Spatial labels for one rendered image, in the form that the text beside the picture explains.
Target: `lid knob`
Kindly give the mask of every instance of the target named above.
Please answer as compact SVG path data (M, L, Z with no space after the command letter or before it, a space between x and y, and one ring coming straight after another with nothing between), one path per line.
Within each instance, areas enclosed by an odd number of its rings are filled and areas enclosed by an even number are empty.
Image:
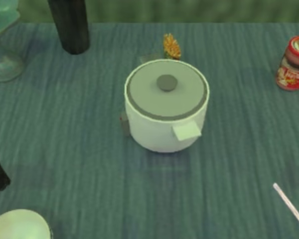
M156 84L162 91L169 92L176 88L177 79L172 75L161 75Z

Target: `green wooden table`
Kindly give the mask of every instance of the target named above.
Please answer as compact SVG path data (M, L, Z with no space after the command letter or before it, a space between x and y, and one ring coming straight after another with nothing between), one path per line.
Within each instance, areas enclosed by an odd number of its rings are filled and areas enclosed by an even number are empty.
M0 214L41 213L56 239L299 239L299 91L274 74L299 24L95 24L70 56L52 24L2 38L26 61L0 84ZM164 33L207 78L202 137L157 154L122 135L123 87Z

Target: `white stick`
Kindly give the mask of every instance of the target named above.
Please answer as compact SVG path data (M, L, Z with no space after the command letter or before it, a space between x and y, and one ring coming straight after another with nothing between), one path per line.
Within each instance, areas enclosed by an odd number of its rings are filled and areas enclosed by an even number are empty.
M286 197L286 195L284 194L284 192L280 189L280 187L278 186L277 183L274 183L274 189L279 193L280 197L282 198L282 200L285 202L285 204L289 207L289 209L292 211L292 213L294 214L294 216L297 218L297 220L299 221L299 212L297 211L297 209L294 207L294 205L291 203L291 201Z

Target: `white pot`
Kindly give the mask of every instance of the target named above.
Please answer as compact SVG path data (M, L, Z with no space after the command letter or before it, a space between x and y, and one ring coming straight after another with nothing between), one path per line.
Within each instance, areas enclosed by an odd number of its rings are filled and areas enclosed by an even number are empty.
M144 148L176 152L201 136L209 86L195 67L170 59L146 62L128 76L124 96L131 136Z
M38 213L17 209L0 215L0 239L51 239L52 233Z

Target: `yellow flower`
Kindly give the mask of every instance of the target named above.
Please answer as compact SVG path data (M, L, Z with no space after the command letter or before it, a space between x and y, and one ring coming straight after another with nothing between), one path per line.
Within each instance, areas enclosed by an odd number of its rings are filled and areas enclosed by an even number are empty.
M180 47L171 33L164 35L164 52L174 59L179 59L181 56Z

